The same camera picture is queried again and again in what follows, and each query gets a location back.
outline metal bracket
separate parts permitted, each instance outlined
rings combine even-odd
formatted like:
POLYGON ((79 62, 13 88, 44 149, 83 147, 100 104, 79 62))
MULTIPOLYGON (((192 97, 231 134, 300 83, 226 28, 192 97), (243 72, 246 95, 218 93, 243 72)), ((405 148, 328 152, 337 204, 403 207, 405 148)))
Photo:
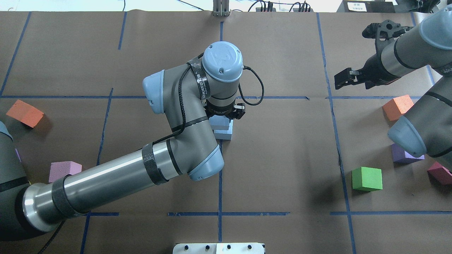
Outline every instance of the metal bracket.
POLYGON ((227 17, 230 13, 229 0, 213 0, 213 16, 227 17))

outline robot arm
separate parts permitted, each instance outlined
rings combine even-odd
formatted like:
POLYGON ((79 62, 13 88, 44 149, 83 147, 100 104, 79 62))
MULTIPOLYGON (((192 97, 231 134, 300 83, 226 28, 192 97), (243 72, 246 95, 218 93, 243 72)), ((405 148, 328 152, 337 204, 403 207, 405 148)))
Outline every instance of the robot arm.
POLYGON ((390 20, 371 24, 363 36, 373 34, 377 53, 362 69, 348 68, 334 76, 336 89, 360 83, 369 89, 388 85, 430 65, 443 77, 394 124, 388 135, 412 156, 428 154, 448 169, 452 169, 451 24, 452 5, 414 28, 390 20))
POLYGON ((201 180, 219 172, 224 161, 206 111, 233 115, 242 56, 233 44, 216 42, 200 57, 143 80, 152 110, 166 114, 172 135, 54 183, 29 185, 0 122, 0 240, 42 235, 63 220, 178 175, 201 180))

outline red block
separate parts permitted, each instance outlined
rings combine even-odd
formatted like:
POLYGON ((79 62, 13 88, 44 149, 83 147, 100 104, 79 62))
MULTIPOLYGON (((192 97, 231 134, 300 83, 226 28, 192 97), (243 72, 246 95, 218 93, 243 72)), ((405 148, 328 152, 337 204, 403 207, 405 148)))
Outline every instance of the red block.
POLYGON ((26 104, 21 100, 17 100, 6 115, 19 120, 31 128, 34 128, 44 116, 44 113, 32 105, 26 104))
POLYGON ((396 97, 383 105, 389 121, 399 120, 414 105, 409 95, 396 97))
POLYGON ((435 162, 427 172, 442 185, 452 184, 451 172, 438 162, 435 162))

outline blue block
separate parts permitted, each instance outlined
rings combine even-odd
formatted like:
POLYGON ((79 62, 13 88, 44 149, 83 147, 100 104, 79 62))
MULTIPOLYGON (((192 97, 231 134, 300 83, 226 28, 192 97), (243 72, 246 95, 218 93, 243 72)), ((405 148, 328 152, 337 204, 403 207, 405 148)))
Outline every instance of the blue block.
POLYGON ((209 118, 212 130, 227 131, 229 129, 229 118, 225 116, 213 116, 209 118))
POLYGON ((232 139, 232 124, 234 120, 231 120, 229 122, 229 128, 226 131, 223 130, 214 130, 213 135, 216 139, 223 139, 223 140, 231 140, 232 139))
POLYGON ((410 164, 424 159, 424 155, 419 158, 413 157, 398 144, 392 144, 391 150, 392 150, 392 160, 396 163, 410 164))

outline light blue block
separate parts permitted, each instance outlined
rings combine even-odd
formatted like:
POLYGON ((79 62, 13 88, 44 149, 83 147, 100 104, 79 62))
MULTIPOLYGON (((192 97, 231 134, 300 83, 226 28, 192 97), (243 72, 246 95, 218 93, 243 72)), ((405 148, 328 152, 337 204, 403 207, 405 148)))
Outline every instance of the light blue block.
POLYGON ((216 139, 223 139, 223 140, 231 140, 232 139, 232 124, 233 124, 234 120, 231 120, 231 122, 229 123, 229 128, 228 130, 214 130, 213 131, 213 135, 215 136, 216 139))
POLYGON ((229 129, 229 118, 225 116, 213 116, 209 118, 212 130, 227 131, 229 129))

